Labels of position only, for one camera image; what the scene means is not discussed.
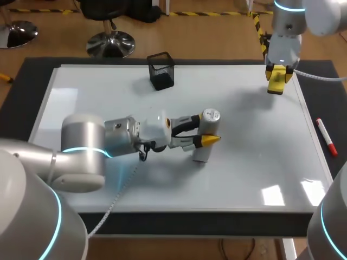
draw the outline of white cable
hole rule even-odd
[[[90,232],[88,234],[88,239],[91,238],[98,230],[99,228],[101,228],[101,226],[104,224],[104,222],[106,221],[108,215],[110,215],[114,205],[116,204],[116,202],[119,200],[119,198],[123,195],[124,191],[126,190],[126,188],[129,186],[129,183],[131,182],[131,180],[133,179],[133,177],[135,176],[137,171],[137,166],[135,167],[134,171],[132,172],[132,174],[129,176],[128,180],[126,181],[126,183],[123,185],[123,187],[120,189],[120,191],[117,193],[117,195],[114,197],[113,202],[110,204],[108,210],[106,211],[106,213],[104,214],[104,216],[102,217],[102,219],[100,220],[100,222],[95,226],[95,228],[92,230],[92,232]]]
[[[304,77],[309,77],[311,79],[314,80],[322,80],[322,81],[330,81],[330,82],[340,82],[340,81],[345,81],[347,80],[347,77],[336,77],[336,78],[332,78],[332,77],[319,77],[319,76],[315,76],[315,75],[311,75],[299,70],[294,70],[294,72],[298,75],[304,76]]]

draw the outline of blue led ring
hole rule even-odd
[[[93,152],[98,152],[102,153],[104,156],[112,158],[106,151],[98,149],[98,148],[93,148],[93,147],[74,147],[74,148],[69,148],[63,151],[63,153],[69,153],[69,152],[75,152],[75,151],[93,151]]]
[[[279,3],[277,3],[276,0],[275,0],[275,5],[276,5],[278,8],[280,8],[280,9],[282,9],[282,10],[285,10],[285,11],[288,11],[288,12],[304,12],[304,11],[305,11],[304,8],[303,8],[303,9],[294,9],[294,8],[284,7],[284,6],[280,5]]]
[[[320,218],[321,218],[321,220],[322,220],[322,227],[323,227],[323,230],[324,230],[325,235],[326,235],[326,237],[327,237],[329,243],[331,244],[332,248],[335,249],[336,253],[338,253],[338,254],[341,256],[341,258],[342,258],[343,260],[347,260],[347,257],[345,257],[344,254],[339,250],[339,248],[337,248],[337,246],[336,246],[335,243],[332,241],[332,239],[330,238],[330,236],[329,236],[329,234],[328,234],[328,232],[327,232],[327,230],[326,230],[326,227],[325,227],[325,224],[324,224],[324,219],[323,219],[323,202],[322,202],[322,205],[321,205],[321,207],[320,207]]]
[[[53,237],[51,239],[51,241],[49,242],[46,250],[43,252],[42,256],[38,259],[38,260],[44,260],[47,255],[49,254],[49,252],[51,251],[55,241],[56,241],[56,238],[58,236],[58,233],[59,233],[59,230],[60,230],[60,226],[61,226],[61,203],[60,203],[60,199],[58,197],[58,195],[55,193],[54,190],[52,190],[55,198],[56,198],[56,201],[57,201],[57,204],[58,204],[58,221],[56,223],[56,227],[55,227],[55,231],[54,231],[54,234],[53,234]]]

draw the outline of white cylinder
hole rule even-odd
[[[13,155],[0,151],[0,259],[86,257],[80,216]]]
[[[306,23],[318,36],[347,29],[347,0],[303,0]]]

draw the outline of yellow-black caution tape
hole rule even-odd
[[[20,13],[42,13],[42,12],[57,12],[63,15],[79,12],[77,9],[8,9],[10,12],[20,12]]]
[[[0,79],[6,81],[7,83],[13,82],[13,79],[10,76],[2,74],[2,73],[0,73]]]
[[[264,43],[264,32],[262,31],[261,27],[260,27],[260,21],[259,21],[259,14],[252,14],[253,16],[253,22],[255,25],[255,29],[256,32],[258,34],[258,38],[259,38],[259,42],[260,42],[260,46],[261,46],[261,52],[262,52],[262,56],[265,59],[265,55],[267,54],[267,47]]]
[[[273,12],[271,11],[264,11],[264,12],[252,12],[252,13],[246,13],[246,12],[170,12],[170,16],[230,16],[230,15],[252,15],[252,14],[258,14],[258,15],[272,15]]]
[[[20,13],[42,13],[42,12],[57,12],[62,14],[71,14],[77,13],[79,10],[77,9],[9,9],[10,12],[20,12]],[[252,14],[258,15],[272,15],[271,11],[263,11],[263,12],[170,12],[170,16],[230,16],[230,15],[247,15],[250,16]]]

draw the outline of whiteboard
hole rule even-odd
[[[77,212],[105,212],[137,167],[115,212],[313,212],[332,182],[299,82],[267,93],[265,66],[176,66],[175,85],[157,92],[147,66],[62,66],[54,71],[30,141],[60,149],[72,113],[144,120],[221,112],[218,142],[206,164],[180,148],[107,161],[101,190],[62,193]]]

